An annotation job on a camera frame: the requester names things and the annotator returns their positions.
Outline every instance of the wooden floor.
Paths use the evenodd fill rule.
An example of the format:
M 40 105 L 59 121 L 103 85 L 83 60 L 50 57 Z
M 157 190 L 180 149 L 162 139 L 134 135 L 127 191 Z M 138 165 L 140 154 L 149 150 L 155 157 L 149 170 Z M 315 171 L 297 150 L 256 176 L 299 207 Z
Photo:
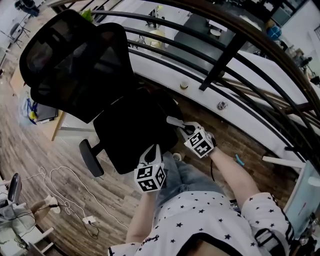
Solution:
M 83 138 L 64 140 L 56 138 L 54 142 L 50 142 L 35 125 L 20 124 L 19 101 L 13 95 L 8 83 L 10 71 L 14 65 L 12 63 L 7 65 L 7 73 L 0 80 L 0 174 L 8 180 L 16 172 L 22 178 L 27 178 L 38 174 L 40 167 L 44 167 L 48 175 L 53 168 L 69 167 L 87 185 L 107 211 L 128 226 L 141 197 L 135 190 L 133 174 L 119 175 L 106 154 L 102 153 L 99 158 L 105 174 L 102 178 L 93 178 L 79 152 L 78 144 Z M 273 193 L 279 204 L 285 205 L 294 188 L 296 174 L 287 168 L 279 169 L 270 163 L 263 162 L 261 159 L 266 153 L 263 147 L 210 113 L 180 97 L 175 95 L 173 97 L 179 102 L 186 121 L 199 122 L 205 129 L 211 131 L 224 152 L 233 158 L 235 154 L 238 154 L 245 164 L 245 169 L 257 182 L 259 189 Z M 210 161 L 196 158 L 186 150 L 181 141 L 173 151 L 183 152 L 186 155 L 186 162 L 210 175 Z M 217 183 L 223 187 L 230 198 L 233 198 L 219 172 L 214 169 L 213 173 Z M 55 230 L 49 238 L 62 251 L 70 256 L 106 255 L 109 246 L 123 243 L 126 228 L 118 224 L 97 204 L 72 173 L 66 169 L 57 170 L 52 173 L 52 182 L 63 196 L 83 207 L 87 216 L 94 215 L 97 219 L 95 225 L 99 228 L 98 239 L 94 240 L 87 234 L 76 215 L 68 215 L 64 209 L 60 214 L 50 212 L 39 226 L 43 230 L 54 227 Z M 46 183 L 49 184 L 49 178 L 46 178 Z M 49 191 L 40 175 L 22 182 L 21 202 L 26 202 L 29 206 L 48 194 Z M 72 203 L 71 207 L 83 218 L 80 208 Z M 88 226 L 88 229 L 96 232 L 93 227 Z

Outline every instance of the white desk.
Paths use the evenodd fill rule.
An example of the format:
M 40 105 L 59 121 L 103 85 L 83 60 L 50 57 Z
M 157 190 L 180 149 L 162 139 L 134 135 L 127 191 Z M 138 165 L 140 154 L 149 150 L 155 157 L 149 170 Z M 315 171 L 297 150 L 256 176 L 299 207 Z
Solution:
M 221 29 L 223 31 L 228 31 L 228 29 L 225 26 L 222 26 L 222 25 L 220 25 L 219 23 L 217 23 L 217 22 L 215 22 L 213 20 L 210 20 L 209 24 L 214 26 L 214 27 L 216 27 L 216 28 L 218 28 L 218 29 Z

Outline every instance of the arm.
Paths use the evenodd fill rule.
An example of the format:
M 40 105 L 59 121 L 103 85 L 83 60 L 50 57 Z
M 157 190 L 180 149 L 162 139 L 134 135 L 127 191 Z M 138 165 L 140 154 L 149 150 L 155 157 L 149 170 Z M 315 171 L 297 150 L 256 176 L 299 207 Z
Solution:
M 149 192 L 142 195 L 140 204 L 135 210 L 126 234 L 126 243 L 142 243 L 150 234 L 155 212 L 156 195 L 157 192 Z
M 240 209 L 248 198 L 260 193 L 250 174 L 218 147 L 209 156 L 231 187 Z

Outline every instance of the office chair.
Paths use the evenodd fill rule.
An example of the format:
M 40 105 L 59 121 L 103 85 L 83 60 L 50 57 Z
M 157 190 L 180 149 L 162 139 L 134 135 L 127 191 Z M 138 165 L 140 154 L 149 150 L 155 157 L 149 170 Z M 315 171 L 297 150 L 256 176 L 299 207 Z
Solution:
M 161 151 L 178 137 L 168 115 L 183 120 L 179 107 L 164 92 L 140 88 L 132 70 L 124 28 L 94 26 L 73 10 L 44 25 L 20 58 L 20 71 L 35 102 L 61 109 L 93 125 L 100 143 L 80 143 L 81 155 L 94 176 L 102 175 L 96 155 L 105 149 L 120 174 L 133 171 L 152 144 Z

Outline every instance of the curved railing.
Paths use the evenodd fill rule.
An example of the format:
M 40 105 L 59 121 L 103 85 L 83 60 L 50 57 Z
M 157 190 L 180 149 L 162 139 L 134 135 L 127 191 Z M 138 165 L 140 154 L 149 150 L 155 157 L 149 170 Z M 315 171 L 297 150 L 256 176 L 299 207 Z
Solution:
M 174 55 L 168 51 L 152 47 L 140 41 L 128 39 L 130 46 L 149 50 L 163 57 L 169 58 L 174 62 L 180 63 L 182 66 L 187 66 L 197 74 L 200 74 L 200 76 L 196 75 L 195 72 L 188 71 L 185 68 L 155 57 L 152 54 L 147 54 L 134 49 L 133 47 L 129 48 L 129 52 L 131 54 L 135 54 L 157 62 L 158 64 L 169 67 L 201 83 L 199 90 L 205 91 L 209 88 L 210 90 L 214 90 L 216 93 L 237 104 L 240 108 L 250 113 L 254 118 L 259 120 L 267 128 L 273 131 L 274 134 L 276 134 L 279 139 L 285 143 L 285 150 L 294 152 L 302 161 L 310 160 L 318 172 L 320 172 L 320 138 L 312 127 L 314 126 L 320 128 L 320 100 L 302 71 L 296 66 L 293 60 L 287 54 L 285 54 L 280 47 L 278 47 L 278 45 L 276 45 L 265 33 L 262 33 L 245 20 L 233 16 L 225 12 L 221 7 L 213 5 L 209 2 L 193 0 L 147 1 L 180 8 L 193 14 L 200 15 L 206 19 L 213 20 L 233 31 L 235 35 L 230 43 L 225 45 L 218 40 L 192 28 L 150 15 L 112 10 L 93 10 L 92 14 L 99 15 L 99 17 L 118 16 L 142 20 L 149 23 L 156 23 L 158 25 L 166 26 L 188 34 L 221 50 L 222 54 L 220 57 L 218 59 L 214 59 L 199 50 L 187 46 L 186 44 L 174 41 L 164 36 L 156 35 L 136 28 L 124 28 L 128 33 L 161 41 L 213 65 L 212 69 L 208 71 L 192 61 Z M 306 98 L 307 103 L 296 104 L 288 95 L 288 93 L 284 91 L 284 89 L 277 84 L 274 79 L 267 75 L 261 68 L 252 63 L 249 59 L 239 54 L 238 51 L 246 42 L 250 42 L 256 46 L 258 49 L 264 52 L 268 58 L 275 62 L 301 91 L 303 96 Z M 280 96 L 272 95 L 272 93 L 262 90 L 248 81 L 240 73 L 228 67 L 227 64 L 233 58 L 260 76 L 260 78 L 266 81 Z M 222 72 L 228 73 L 238 82 L 234 83 L 223 78 L 221 76 Z M 226 93 L 222 88 L 227 88 L 232 91 L 232 93 L 241 99 L 241 101 L 245 104 L 240 103 L 229 93 Z M 265 101 L 269 107 L 261 105 L 254 100 L 254 98 Z M 299 117 L 301 124 L 293 121 L 289 116 L 291 114 Z

